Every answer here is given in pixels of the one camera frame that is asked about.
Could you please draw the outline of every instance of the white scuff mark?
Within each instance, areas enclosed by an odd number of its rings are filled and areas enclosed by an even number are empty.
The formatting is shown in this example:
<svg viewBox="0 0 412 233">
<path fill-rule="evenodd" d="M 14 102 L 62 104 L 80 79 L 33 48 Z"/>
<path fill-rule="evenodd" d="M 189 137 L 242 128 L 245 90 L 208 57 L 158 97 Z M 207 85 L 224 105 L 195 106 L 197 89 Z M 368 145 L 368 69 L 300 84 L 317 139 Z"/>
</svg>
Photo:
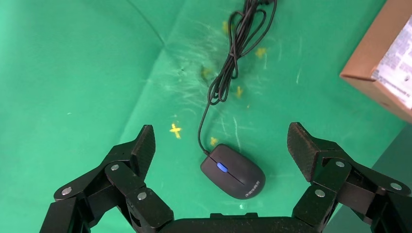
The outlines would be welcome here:
<svg viewBox="0 0 412 233">
<path fill-rule="evenodd" d="M 184 108 L 183 111 L 189 111 L 189 112 L 193 113 L 195 116 L 197 116 L 197 113 L 194 110 L 190 109 L 190 108 Z"/>
<path fill-rule="evenodd" d="M 302 56 L 302 36 L 299 37 L 299 56 Z"/>
<path fill-rule="evenodd" d="M 193 101 L 191 99 L 185 99 L 184 101 L 186 102 L 185 104 L 193 104 L 195 107 L 198 107 L 198 108 L 201 108 L 201 109 L 205 108 L 203 106 L 203 104 L 198 104 L 198 103 L 196 103 L 195 101 Z"/>
<path fill-rule="evenodd" d="M 299 68 L 299 72 L 297 73 L 296 76 L 296 84 L 299 84 L 299 78 L 300 78 L 300 72 L 302 71 L 302 67 Z"/>
<path fill-rule="evenodd" d="M 282 41 L 279 41 L 279 55 L 277 56 L 277 61 L 282 60 Z"/>
<path fill-rule="evenodd" d="M 236 141 L 238 142 L 239 152 L 242 152 L 242 148 L 240 146 L 240 140 L 238 136 L 238 122 L 236 121 L 235 117 L 233 117 L 233 121 L 235 122 L 235 136 L 236 136 Z"/>
<path fill-rule="evenodd" d="M 221 125 L 222 125 L 222 129 L 223 129 L 224 135 L 229 136 L 229 135 L 227 134 L 227 132 L 226 132 L 226 127 L 224 126 L 223 117 L 220 118 L 220 121 L 221 121 Z"/>
<path fill-rule="evenodd" d="M 267 69 L 268 68 L 268 54 L 265 53 L 265 65 L 263 66 L 263 69 Z"/>
<path fill-rule="evenodd" d="M 279 175 L 270 174 L 269 175 L 270 178 L 286 178 L 286 177 L 295 177 L 295 176 L 296 174 L 279 174 Z"/>
<path fill-rule="evenodd" d="M 241 129 L 241 130 L 255 130 L 252 127 L 245 127 L 245 126 L 239 126 L 238 128 Z"/>
<path fill-rule="evenodd" d="M 195 205 L 201 207 L 202 209 L 204 209 L 206 212 L 210 212 L 208 208 L 206 208 L 206 206 L 204 206 L 203 204 L 201 204 L 200 202 L 194 202 Z"/>
</svg>

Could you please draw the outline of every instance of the blue scroll wheel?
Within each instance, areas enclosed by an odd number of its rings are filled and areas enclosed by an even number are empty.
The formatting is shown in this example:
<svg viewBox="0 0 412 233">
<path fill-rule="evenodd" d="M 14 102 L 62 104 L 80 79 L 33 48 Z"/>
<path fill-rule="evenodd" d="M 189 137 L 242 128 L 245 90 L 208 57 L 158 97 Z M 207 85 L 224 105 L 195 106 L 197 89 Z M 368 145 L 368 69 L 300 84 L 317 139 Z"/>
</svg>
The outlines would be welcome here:
<svg viewBox="0 0 412 233">
<path fill-rule="evenodd" d="M 218 165 L 218 168 L 219 168 L 220 170 L 222 170 L 222 172 L 227 172 L 227 168 L 226 168 L 223 164 L 218 163 L 217 165 Z"/>
</svg>

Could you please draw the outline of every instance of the scratch mark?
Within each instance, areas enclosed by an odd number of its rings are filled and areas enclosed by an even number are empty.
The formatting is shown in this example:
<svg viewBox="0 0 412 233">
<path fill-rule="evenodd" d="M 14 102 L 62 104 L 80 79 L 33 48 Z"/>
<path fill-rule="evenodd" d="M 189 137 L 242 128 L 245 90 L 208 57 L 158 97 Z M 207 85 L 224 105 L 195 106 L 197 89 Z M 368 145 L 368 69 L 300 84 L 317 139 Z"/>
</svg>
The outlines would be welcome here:
<svg viewBox="0 0 412 233">
<path fill-rule="evenodd" d="M 299 37 L 299 56 L 302 56 L 302 36 Z"/>
<path fill-rule="evenodd" d="M 203 204 L 198 203 L 198 202 L 194 202 L 194 204 L 196 204 L 197 206 L 201 207 L 201 208 L 204 209 L 206 212 L 208 212 L 208 213 L 210 212 L 209 209 L 207 209 L 206 206 L 204 206 Z"/>
<path fill-rule="evenodd" d="M 280 62 L 282 60 L 282 41 L 279 41 L 279 55 L 277 56 L 277 61 Z"/>
<path fill-rule="evenodd" d="M 239 126 L 238 129 L 240 130 L 255 130 L 255 128 L 251 128 L 251 127 L 246 127 L 246 126 Z"/>
<path fill-rule="evenodd" d="M 216 145 L 216 143 L 218 143 L 218 139 L 216 139 L 214 137 L 211 137 L 210 138 L 210 145 L 214 147 Z"/>
<path fill-rule="evenodd" d="M 189 112 L 193 113 L 195 116 L 197 116 L 197 113 L 194 110 L 190 109 L 190 108 L 184 108 L 183 111 L 189 111 Z"/>
<path fill-rule="evenodd" d="M 268 54 L 265 53 L 265 65 L 263 66 L 263 69 L 267 69 L 268 68 Z"/>
<path fill-rule="evenodd" d="M 299 68 L 299 72 L 297 73 L 296 77 L 296 84 L 299 84 L 300 72 L 302 71 L 302 67 Z"/>
<path fill-rule="evenodd" d="M 235 122 L 235 136 L 236 136 L 236 140 L 238 142 L 239 152 L 242 152 L 242 148 L 240 147 L 240 140 L 239 140 L 239 136 L 238 136 L 238 122 L 236 121 L 235 117 L 233 117 L 233 121 Z"/>
<path fill-rule="evenodd" d="M 149 25 L 149 27 L 152 29 L 152 31 L 154 32 L 154 34 L 156 35 L 156 37 L 160 40 L 160 42 L 162 43 L 163 46 L 165 46 L 165 41 L 162 38 L 162 36 L 160 35 L 160 33 L 156 30 L 156 28 L 154 27 L 154 25 L 151 23 L 151 21 L 142 13 L 142 11 L 140 10 L 140 8 L 138 8 L 133 2 L 131 2 L 130 0 L 127 0 L 127 2 L 134 8 L 135 11 L 137 11 L 137 13 L 143 18 L 143 20 Z"/>
<path fill-rule="evenodd" d="M 219 203 L 223 205 L 239 205 L 239 201 L 233 201 L 233 200 L 220 201 Z"/>
<path fill-rule="evenodd" d="M 221 125 L 222 125 L 222 128 L 223 128 L 224 135 L 229 136 L 226 132 L 226 127 L 224 126 L 223 117 L 220 118 L 220 121 L 221 121 Z"/>
<path fill-rule="evenodd" d="M 279 175 L 275 175 L 275 174 L 270 174 L 269 177 L 270 178 L 286 178 L 286 177 L 295 177 L 296 174 L 279 174 Z"/>
<path fill-rule="evenodd" d="M 207 28 L 207 29 L 209 29 L 209 30 L 212 29 L 212 27 L 211 27 L 210 25 L 205 24 L 205 23 L 202 23 L 202 22 L 200 22 L 200 21 L 193 20 L 193 19 L 188 19 L 188 21 L 191 21 L 191 22 L 193 22 L 193 23 L 200 24 L 200 25 L 204 26 L 205 28 Z"/>
</svg>

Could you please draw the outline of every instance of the metal screw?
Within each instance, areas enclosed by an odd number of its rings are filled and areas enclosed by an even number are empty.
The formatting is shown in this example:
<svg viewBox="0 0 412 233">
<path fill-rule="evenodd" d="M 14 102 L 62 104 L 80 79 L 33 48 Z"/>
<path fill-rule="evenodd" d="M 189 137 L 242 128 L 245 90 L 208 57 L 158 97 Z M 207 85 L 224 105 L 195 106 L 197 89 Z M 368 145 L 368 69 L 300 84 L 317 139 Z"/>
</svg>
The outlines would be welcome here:
<svg viewBox="0 0 412 233">
<path fill-rule="evenodd" d="M 391 187 L 396 190 L 402 190 L 402 186 L 398 185 L 397 183 L 391 183 Z"/>
<path fill-rule="evenodd" d="M 137 199 L 139 200 L 143 200 L 147 197 L 147 194 L 145 192 L 139 193 L 139 195 L 137 196 Z"/>
<path fill-rule="evenodd" d="M 341 161 L 337 161 L 337 162 L 336 162 L 336 165 L 337 165 L 337 166 L 340 166 L 340 167 L 344 167 L 344 166 L 345 166 L 345 164 L 342 163 Z"/>
<path fill-rule="evenodd" d="M 62 195 L 64 196 L 64 195 L 67 195 L 67 194 L 69 194 L 71 192 L 71 187 L 68 187 L 68 188 L 65 188 L 65 189 L 63 189 L 63 191 L 62 191 Z"/>
<path fill-rule="evenodd" d="M 115 170 L 119 169 L 119 165 L 115 164 L 110 169 L 112 169 L 112 171 L 115 171 Z"/>
<path fill-rule="evenodd" d="M 322 191 L 322 190 L 320 190 L 320 189 L 316 190 L 316 191 L 315 191 L 315 194 L 316 194 L 318 197 L 320 197 L 320 198 L 324 198 L 324 197 L 325 197 L 325 192 Z"/>
</svg>

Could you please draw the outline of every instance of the yellow tape mark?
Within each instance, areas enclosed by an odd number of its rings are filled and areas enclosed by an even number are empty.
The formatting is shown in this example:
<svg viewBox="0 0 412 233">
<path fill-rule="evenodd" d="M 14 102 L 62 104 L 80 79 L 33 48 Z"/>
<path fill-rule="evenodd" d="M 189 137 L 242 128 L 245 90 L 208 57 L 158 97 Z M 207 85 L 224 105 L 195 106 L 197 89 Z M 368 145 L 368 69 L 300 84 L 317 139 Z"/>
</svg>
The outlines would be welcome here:
<svg viewBox="0 0 412 233">
<path fill-rule="evenodd" d="M 218 139 L 216 139 L 214 137 L 211 137 L 210 138 L 210 145 L 214 147 L 216 145 L 216 143 L 218 143 Z"/>
<path fill-rule="evenodd" d="M 223 22 L 222 29 L 223 29 L 224 33 L 229 34 L 229 24 L 227 23 L 227 21 Z"/>
<path fill-rule="evenodd" d="M 267 51 L 266 48 L 258 48 L 258 49 L 256 50 L 255 54 L 256 54 L 256 56 L 257 56 L 259 59 L 262 59 L 263 55 L 266 54 L 266 51 Z"/>
<path fill-rule="evenodd" d="M 179 131 L 181 130 L 182 128 L 177 128 L 175 124 L 172 124 L 172 129 L 170 130 L 170 132 L 174 133 L 177 139 L 180 139 L 181 137 Z"/>
<path fill-rule="evenodd" d="M 238 90 L 236 91 L 236 96 L 240 99 L 242 96 L 243 90 L 240 86 L 238 86 Z"/>
<path fill-rule="evenodd" d="M 202 73 L 201 73 L 202 79 L 206 80 L 207 76 L 208 76 L 211 72 L 212 72 L 211 69 L 209 69 L 209 68 L 204 68 L 204 67 L 203 67 L 203 68 L 202 68 Z"/>
</svg>

